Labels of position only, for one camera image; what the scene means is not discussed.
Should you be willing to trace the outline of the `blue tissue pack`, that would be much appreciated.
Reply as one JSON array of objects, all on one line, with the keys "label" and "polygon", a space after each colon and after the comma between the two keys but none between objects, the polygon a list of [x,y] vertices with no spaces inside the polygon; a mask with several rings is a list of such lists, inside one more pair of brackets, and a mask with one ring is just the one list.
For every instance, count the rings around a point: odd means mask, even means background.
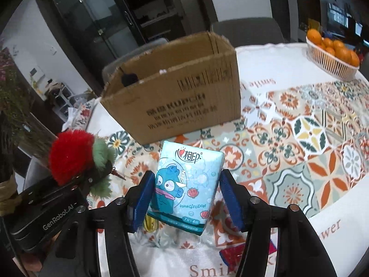
[{"label": "blue tissue pack", "polygon": [[210,215],[224,158],[220,151],[164,141],[148,215],[200,236]]}]

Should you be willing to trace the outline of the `grey chair right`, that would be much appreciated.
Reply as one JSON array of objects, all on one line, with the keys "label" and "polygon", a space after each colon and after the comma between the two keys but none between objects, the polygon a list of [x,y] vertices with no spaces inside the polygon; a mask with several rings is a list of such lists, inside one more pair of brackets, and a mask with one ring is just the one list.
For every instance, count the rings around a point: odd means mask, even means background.
[{"label": "grey chair right", "polygon": [[273,18],[241,18],[215,22],[211,25],[211,31],[227,38],[235,48],[285,42],[281,29]]}]

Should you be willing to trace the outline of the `glass vase with dried plants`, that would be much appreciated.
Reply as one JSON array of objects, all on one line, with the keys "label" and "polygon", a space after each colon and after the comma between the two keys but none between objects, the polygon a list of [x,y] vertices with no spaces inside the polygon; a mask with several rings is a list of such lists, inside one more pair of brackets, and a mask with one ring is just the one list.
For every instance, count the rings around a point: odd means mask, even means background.
[{"label": "glass vase with dried plants", "polygon": [[10,179],[15,164],[15,151],[19,146],[43,163],[55,136],[32,114],[34,104],[31,90],[27,89],[17,72],[8,48],[1,48],[1,181]]}]

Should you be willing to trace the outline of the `brown cardboard box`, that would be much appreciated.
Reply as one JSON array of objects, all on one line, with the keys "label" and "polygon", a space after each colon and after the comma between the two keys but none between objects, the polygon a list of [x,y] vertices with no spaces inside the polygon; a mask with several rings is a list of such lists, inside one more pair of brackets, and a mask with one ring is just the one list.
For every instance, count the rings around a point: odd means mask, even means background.
[{"label": "brown cardboard box", "polygon": [[212,32],[170,41],[118,66],[101,104],[141,145],[238,119],[236,50]]}]

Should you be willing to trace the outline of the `white shoe rack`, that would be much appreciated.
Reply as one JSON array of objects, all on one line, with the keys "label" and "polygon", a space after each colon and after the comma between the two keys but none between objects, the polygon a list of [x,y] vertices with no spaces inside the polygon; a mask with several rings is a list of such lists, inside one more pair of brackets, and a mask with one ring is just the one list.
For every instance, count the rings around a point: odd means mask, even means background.
[{"label": "white shoe rack", "polygon": [[68,119],[68,109],[73,108],[70,101],[73,96],[72,91],[62,82],[49,79],[45,87],[45,97],[47,104],[64,122]]}]

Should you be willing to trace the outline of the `patterned tile table runner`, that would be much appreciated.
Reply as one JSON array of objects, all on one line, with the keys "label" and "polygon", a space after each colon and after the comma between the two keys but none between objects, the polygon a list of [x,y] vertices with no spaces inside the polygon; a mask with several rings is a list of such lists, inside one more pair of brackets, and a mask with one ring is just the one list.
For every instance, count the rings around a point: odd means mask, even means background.
[{"label": "patterned tile table runner", "polygon": [[[332,81],[252,94],[242,84],[242,117],[168,139],[220,151],[223,168],[252,194],[279,207],[297,204],[309,218],[332,205],[368,175],[368,82]],[[118,173],[92,187],[88,202],[100,208],[125,195],[145,171],[156,170],[162,142],[141,146],[112,120],[89,127],[114,148]],[[154,233],[133,240],[160,248],[212,248],[244,242],[223,203],[220,189],[201,237],[158,221]]]}]

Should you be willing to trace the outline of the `red fluffy pompom toy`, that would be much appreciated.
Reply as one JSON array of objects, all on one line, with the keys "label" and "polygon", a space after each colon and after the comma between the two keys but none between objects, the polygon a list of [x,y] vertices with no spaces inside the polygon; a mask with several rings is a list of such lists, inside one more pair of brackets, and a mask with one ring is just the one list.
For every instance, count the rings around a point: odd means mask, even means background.
[{"label": "red fluffy pompom toy", "polygon": [[115,150],[103,138],[83,130],[67,130],[51,145],[48,166],[58,186],[78,186],[77,178],[94,166],[102,170],[114,164]]}]

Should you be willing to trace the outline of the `pink basket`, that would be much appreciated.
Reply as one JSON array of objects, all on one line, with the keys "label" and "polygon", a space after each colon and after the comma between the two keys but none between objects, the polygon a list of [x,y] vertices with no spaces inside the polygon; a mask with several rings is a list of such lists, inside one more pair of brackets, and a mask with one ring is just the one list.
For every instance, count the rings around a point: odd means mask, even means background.
[{"label": "pink basket", "polygon": [[308,38],[306,38],[306,43],[308,58],[319,68],[341,81],[352,81],[355,79],[355,74],[359,66],[352,66],[338,59],[324,49],[313,44]]}]

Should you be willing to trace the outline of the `dark glass cabinet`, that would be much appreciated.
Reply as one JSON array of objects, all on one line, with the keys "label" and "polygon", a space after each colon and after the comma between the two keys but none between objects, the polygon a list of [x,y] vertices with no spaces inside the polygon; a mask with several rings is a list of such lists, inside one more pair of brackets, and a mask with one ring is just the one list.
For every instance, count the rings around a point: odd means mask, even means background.
[{"label": "dark glass cabinet", "polygon": [[218,17],[212,0],[36,0],[72,65],[99,94],[105,66],[159,38],[207,31]]}]

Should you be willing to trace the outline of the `floral fabric tissue pouch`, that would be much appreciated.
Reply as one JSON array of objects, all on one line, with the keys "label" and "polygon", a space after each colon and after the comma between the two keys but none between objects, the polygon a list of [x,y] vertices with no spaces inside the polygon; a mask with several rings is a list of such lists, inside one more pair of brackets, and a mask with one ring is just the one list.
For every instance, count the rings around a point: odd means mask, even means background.
[{"label": "floral fabric tissue pouch", "polygon": [[81,103],[78,108],[68,108],[68,118],[63,124],[61,131],[87,129],[92,112],[99,102],[98,99],[91,99]]}]

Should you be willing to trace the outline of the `orange fruit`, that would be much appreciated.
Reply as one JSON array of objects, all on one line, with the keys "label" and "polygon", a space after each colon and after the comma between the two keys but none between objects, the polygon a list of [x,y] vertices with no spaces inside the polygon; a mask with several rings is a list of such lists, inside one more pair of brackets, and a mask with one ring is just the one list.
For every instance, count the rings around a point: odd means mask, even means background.
[{"label": "orange fruit", "polygon": [[321,45],[322,44],[322,36],[319,31],[316,29],[309,29],[307,32],[307,39],[312,42],[314,45]]},{"label": "orange fruit", "polygon": [[325,48],[334,48],[334,43],[330,38],[323,38],[322,43],[324,44]]},{"label": "orange fruit", "polygon": [[351,59],[350,59],[350,65],[354,66],[355,68],[360,66],[360,59],[357,55],[357,53],[355,53],[355,51],[350,50],[350,54],[351,54]]},{"label": "orange fruit", "polygon": [[347,64],[351,63],[351,52],[344,46],[335,48],[335,57]]}]

